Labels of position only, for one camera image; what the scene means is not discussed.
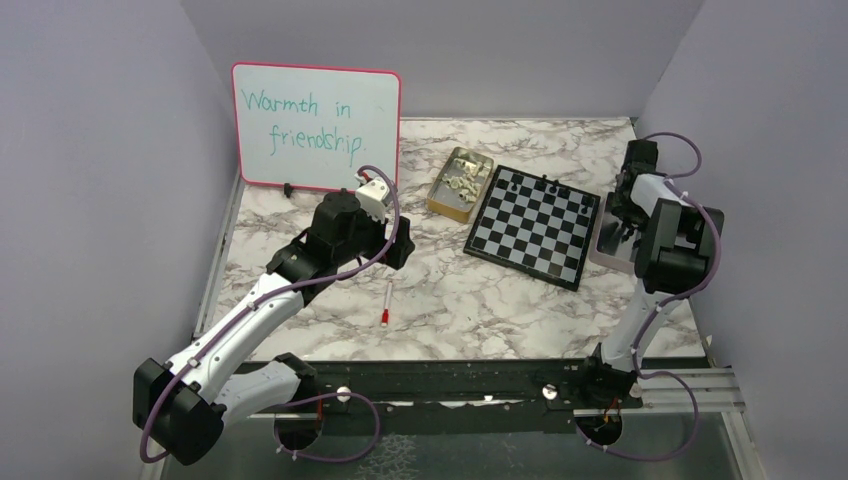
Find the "gold tin tray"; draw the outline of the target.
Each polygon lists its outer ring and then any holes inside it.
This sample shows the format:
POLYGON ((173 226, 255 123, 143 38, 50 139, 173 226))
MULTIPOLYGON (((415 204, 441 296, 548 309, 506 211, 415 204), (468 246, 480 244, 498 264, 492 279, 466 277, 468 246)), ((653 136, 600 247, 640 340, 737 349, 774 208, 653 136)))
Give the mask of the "gold tin tray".
POLYGON ((428 210, 462 224, 468 223, 494 167, 492 158, 455 147, 427 194, 428 210))

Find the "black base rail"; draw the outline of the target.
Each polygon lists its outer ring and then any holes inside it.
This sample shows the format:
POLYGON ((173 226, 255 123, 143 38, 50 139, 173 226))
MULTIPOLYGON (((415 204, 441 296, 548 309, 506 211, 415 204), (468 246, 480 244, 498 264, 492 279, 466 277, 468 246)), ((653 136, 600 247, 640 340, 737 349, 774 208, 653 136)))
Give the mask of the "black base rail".
POLYGON ((581 416, 601 418, 642 402, 628 388, 602 386, 585 361, 313 361, 314 374, 289 407, 258 412, 291 431, 324 435, 441 435, 575 431, 581 416))

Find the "pile of white chess pieces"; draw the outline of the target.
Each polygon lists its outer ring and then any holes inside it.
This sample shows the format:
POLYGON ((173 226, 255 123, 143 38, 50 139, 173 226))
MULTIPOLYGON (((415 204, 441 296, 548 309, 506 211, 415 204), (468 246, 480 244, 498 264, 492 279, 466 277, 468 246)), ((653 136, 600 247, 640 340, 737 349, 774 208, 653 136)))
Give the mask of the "pile of white chess pieces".
POLYGON ((459 200, 475 202, 489 172, 486 162, 476 154, 465 152, 449 159, 447 167, 443 182, 459 200))

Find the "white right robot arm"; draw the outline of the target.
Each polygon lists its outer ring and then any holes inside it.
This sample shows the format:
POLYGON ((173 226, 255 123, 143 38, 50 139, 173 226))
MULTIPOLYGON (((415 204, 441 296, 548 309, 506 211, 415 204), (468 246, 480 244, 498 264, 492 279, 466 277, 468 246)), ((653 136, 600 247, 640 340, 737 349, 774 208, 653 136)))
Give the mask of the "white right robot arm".
POLYGON ((615 188, 603 203, 597 252, 629 247, 634 293, 611 333, 586 359, 579 398, 594 408, 621 403, 640 376, 647 347, 670 314, 703 290, 721 258, 724 214, 680 190, 677 175, 658 170, 657 135, 630 141, 615 188))

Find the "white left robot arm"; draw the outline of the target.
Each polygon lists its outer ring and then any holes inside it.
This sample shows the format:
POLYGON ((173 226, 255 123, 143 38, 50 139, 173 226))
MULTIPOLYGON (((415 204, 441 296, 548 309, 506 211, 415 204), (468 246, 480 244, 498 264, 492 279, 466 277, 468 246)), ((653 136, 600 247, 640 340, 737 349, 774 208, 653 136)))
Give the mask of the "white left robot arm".
POLYGON ((250 374, 238 367, 276 328, 333 283, 379 263, 401 269, 415 249, 396 187, 377 180, 324 196, 311 225, 274 253, 249 293, 211 330, 169 360, 143 361, 133 375, 132 420, 139 457, 191 465, 224 429, 267 407, 313 401, 308 366, 285 354, 250 374))

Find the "pink tin tray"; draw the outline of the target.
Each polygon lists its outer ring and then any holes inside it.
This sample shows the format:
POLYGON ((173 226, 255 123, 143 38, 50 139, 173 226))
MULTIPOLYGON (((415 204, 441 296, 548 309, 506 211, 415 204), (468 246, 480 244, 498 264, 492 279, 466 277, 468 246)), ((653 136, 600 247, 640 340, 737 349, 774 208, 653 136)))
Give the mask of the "pink tin tray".
POLYGON ((628 275, 634 274, 634 265, 641 232, 612 213, 609 206, 613 193, 609 192, 600 203, 591 236, 589 260, 628 275))

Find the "black and silver chessboard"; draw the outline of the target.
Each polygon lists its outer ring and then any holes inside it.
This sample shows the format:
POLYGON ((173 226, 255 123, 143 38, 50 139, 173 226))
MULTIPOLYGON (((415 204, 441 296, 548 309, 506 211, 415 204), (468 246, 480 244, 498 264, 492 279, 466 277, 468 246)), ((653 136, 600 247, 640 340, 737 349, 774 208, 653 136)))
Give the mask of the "black and silver chessboard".
POLYGON ((540 176, 507 166, 496 168, 463 252, 511 268, 534 279, 579 289, 590 240, 600 210, 596 194, 553 182, 539 188, 540 176), (509 192, 509 184, 518 191, 509 192), (590 203, 587 215, 581 204, 590 203))

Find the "white and red marker pen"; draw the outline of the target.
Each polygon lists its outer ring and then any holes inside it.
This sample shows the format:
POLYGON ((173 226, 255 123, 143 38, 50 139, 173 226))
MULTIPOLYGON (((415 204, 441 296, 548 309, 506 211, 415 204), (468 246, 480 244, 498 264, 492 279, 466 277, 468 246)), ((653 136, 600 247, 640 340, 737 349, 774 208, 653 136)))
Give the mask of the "white and red marker pen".
POLYGON ((383 309, 380 324, 382 327, 387 327, 390 320, 391 303, 393 298, 393 282, 389 281, 386 286, 383 309))

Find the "pink framed whiteboard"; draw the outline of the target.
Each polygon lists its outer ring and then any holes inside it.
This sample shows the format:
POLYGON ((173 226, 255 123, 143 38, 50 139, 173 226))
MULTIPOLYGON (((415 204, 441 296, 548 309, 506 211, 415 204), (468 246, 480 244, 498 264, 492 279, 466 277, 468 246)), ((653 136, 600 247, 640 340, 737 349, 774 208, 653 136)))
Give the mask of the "pink framed whiteboard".
POLYGON ((230 75, 245 183, 353 188, 365 165, 398 180, 402 80, 397 73, 238 62, 230 75))

